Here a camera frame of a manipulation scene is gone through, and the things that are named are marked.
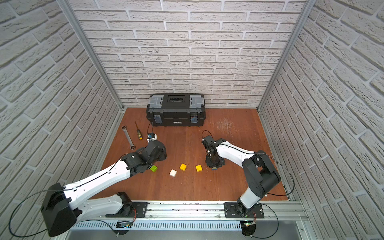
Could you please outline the green lego brick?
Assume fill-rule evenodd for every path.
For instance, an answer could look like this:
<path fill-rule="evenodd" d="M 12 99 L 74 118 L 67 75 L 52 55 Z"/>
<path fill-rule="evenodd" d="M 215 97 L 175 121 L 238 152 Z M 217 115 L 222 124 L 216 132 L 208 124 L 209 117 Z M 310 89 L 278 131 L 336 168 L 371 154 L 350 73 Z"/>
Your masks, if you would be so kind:
<path fill-rule="evenodd" d="M 150 168 L 150 170 L 151 170 L 152 172 L 154 172 L 154 173 L 157 171 L 157 169 L 158 169 L 157 166 L 152 166 L 152 167 Z"/>

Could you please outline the white lego brick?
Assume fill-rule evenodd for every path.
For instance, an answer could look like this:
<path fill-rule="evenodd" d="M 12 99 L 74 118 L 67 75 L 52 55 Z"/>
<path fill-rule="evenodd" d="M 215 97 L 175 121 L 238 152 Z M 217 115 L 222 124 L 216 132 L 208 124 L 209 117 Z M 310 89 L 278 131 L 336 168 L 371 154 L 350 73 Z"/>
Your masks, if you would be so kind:
<path fill-rule="evenodd" d="M 175 171 L 175 170 L 171 170 L 171 172 L 170 172 L 170 176 L 175 177 L 176 174 L 177 174 L 177 171 Z"/>

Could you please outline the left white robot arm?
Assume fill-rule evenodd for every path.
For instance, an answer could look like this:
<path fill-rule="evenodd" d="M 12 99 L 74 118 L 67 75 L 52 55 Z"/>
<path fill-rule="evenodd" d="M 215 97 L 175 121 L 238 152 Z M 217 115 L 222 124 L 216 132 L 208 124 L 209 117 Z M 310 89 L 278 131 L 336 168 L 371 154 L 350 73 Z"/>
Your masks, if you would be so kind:
<path fill-rule="evenodd" d="M 145 148 L 120 157 L 114 164 L 85 179 L 66 186 L 56 183 L 48 188 L 41 213 L 50 237 L 59 236 L 76 223 L 97 217 L 136 217 L 132 201 L 125 192 L 110 197 L 93 197 L 106 188 L 149 170 L 167 159 L 166 147 L 150 141 Z"/>

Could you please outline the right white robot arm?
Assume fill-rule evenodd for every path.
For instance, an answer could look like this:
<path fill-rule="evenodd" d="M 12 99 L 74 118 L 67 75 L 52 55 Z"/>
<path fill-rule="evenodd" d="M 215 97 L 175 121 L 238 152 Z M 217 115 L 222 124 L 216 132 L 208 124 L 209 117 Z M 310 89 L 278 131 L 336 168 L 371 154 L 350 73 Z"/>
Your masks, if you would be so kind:
<path fill-rule="evenodd" d="M 209 168 L 220 168 L 225 165 L 225 160 L 229 160 L 243 169 L 248 188 L 237 200 L 237 213 L 242 217 L 249 215 L 252 208 L 281 181 L 280 174 L 264 151 L 247 151 L 224 139 L 214 140 L 211 136 L 203 138 L 202 144 Z"/>

